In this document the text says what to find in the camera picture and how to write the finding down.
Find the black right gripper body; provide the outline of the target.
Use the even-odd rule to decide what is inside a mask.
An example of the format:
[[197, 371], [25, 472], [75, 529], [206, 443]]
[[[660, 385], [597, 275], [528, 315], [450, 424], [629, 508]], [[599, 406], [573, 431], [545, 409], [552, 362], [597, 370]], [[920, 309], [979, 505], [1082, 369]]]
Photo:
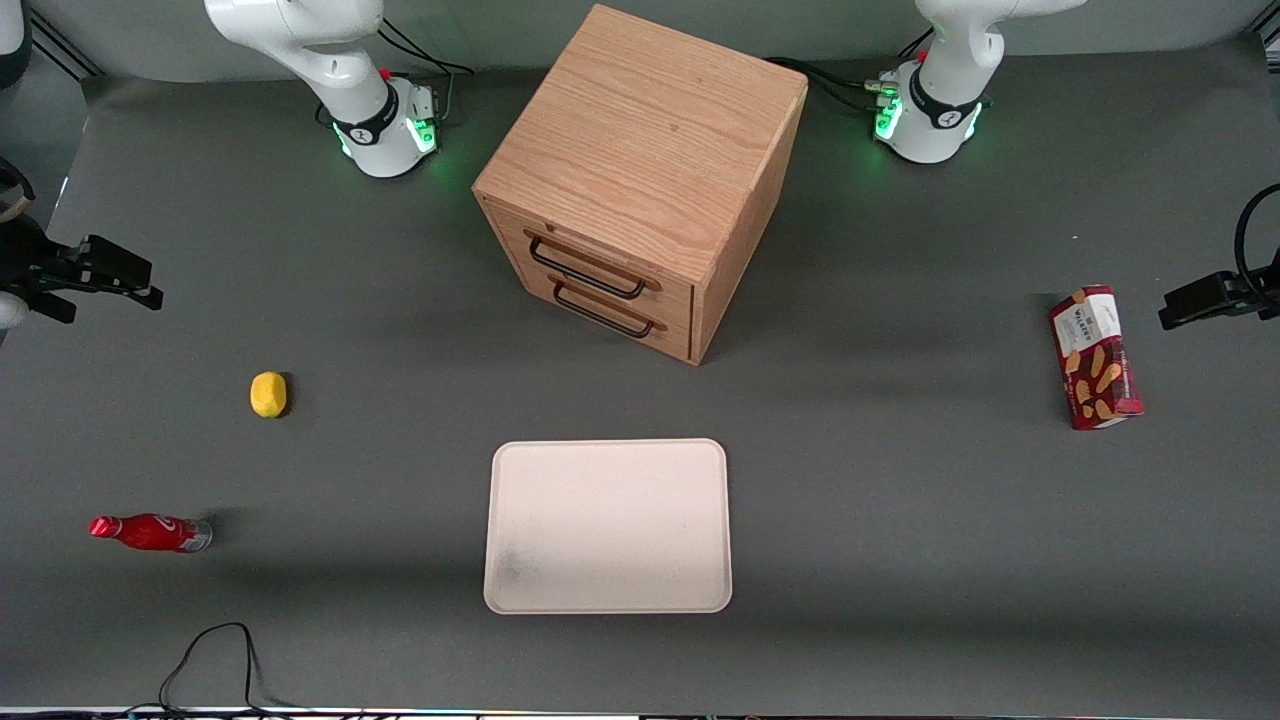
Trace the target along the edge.
[[55, 277], [61, 281], [78, 281], [79, 273], [69, 270], [64, 274], [65, 260], [74, 252], [69, 245], [50, 240], [41, 225], [27, 215], [1, 224], [1, 290], [22, 296], [31, 283], [29, 275], [38, 274], [52, 266]]

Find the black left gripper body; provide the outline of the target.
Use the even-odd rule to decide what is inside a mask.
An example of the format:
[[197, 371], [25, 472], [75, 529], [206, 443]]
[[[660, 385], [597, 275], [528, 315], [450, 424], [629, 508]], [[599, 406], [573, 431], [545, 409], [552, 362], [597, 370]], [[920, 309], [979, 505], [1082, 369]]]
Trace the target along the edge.
[[1245, 314], [1253, 313], [1262, 322], [1279, 316], [1279, 273], [1251, 272], [1242, 275], [1242, 291], [1245, 293]]

